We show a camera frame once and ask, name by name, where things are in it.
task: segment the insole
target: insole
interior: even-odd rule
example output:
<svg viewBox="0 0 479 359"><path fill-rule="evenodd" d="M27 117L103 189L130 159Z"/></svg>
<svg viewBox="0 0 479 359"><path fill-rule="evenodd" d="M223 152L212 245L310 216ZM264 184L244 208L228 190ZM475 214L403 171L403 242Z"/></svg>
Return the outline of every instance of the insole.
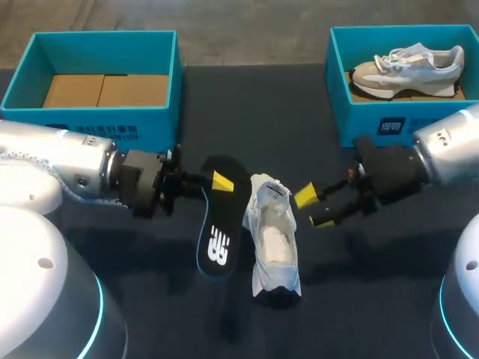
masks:
<svg viewBox="0 0 479 359"><path fill-rule="evenodd" d="M209 157L201 171L209 176L216 171L234 184L233 192L204 188L207 209L196 252L202 274L225 279L237 264L242 218L251 197L250 175L239 161L228 156Z"/></svg>
<svg viewBox="0 0 479 359"><path fill-rule="evenodd" d="M276 227L261 228L261 256L265 262L293 264L294 255L286 236Z"/></svg>

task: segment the gray floor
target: gray floor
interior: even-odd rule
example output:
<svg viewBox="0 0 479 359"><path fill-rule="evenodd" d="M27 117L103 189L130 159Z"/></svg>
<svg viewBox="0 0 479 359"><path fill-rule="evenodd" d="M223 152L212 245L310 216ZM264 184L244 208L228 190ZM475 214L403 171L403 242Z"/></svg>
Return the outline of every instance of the gray floor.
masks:
<svg viewBox="0 0 479 359"><path fill-rule="evenodd" d="M35 31L174 29L194 65L321 62L333 25L471 23L479 0L0 0L0 68Z"/></svg>

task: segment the cable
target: cable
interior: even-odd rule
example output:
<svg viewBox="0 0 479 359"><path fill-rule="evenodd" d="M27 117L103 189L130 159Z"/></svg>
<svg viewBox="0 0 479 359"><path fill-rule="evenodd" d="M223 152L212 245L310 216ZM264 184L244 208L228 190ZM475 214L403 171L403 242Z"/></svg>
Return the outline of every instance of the cable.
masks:
<svg viewBox="0 0 479 359"><path fill-rule="evenodd" d="M87 199L83 198L82 196L78 195L77 193L73 192L68 185L62 180L59 174L43 159L39 159L38 157L30 156L27 153L16 153L16 152L9 152L9 153L2 153L0 154L0 159L14 159L19 161L28 162L34 165L36 168L42 170L43 172L48 173L50 176L54 177L58 183L60 183L61 189L71 198L76 200L80 203L89 203L89 204L101 204L107 206L121 206L126 207L122 204L119 200L104 200L104 199Z"/></svg>

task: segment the black insole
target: black insole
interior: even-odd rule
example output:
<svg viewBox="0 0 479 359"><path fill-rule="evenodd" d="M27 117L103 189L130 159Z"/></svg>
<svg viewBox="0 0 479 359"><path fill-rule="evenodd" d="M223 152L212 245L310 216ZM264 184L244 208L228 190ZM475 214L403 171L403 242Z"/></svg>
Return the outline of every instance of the black insole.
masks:
<svg viewBox="0 0 479 359"><path fill-rule="evenodd" d="M251 197L251 180L244 166L228 156L211 156L201 171L213 171L234 184L233 192L205 188L207 213L198 241L198 269L212 279L225 279L233 273L240 247L242 219Z"/></svg>

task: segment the white shoe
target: white shoe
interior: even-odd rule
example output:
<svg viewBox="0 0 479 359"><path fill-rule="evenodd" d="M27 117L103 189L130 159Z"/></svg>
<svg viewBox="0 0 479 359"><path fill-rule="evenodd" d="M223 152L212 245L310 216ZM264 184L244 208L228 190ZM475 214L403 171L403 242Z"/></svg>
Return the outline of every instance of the white shoe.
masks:
<svg viewBox="0 0 479 359"><path fill-rule="evenodd" d="M296 221L290 191L267 174L251 176L251 198L243 226L253 237L256 263L253 296L301 296L296 249Z"/></svg>
<svg viewBox="0 0 479 359"><path fill-rule="evenodd" d="M461 46L433 51L416 43L406 49L394 49L388 56L376 55L374 61L358 65L351 80L360 90L382 99L391 99L402 90L450 97L456 94L454 82L463 68Z"/></svg>

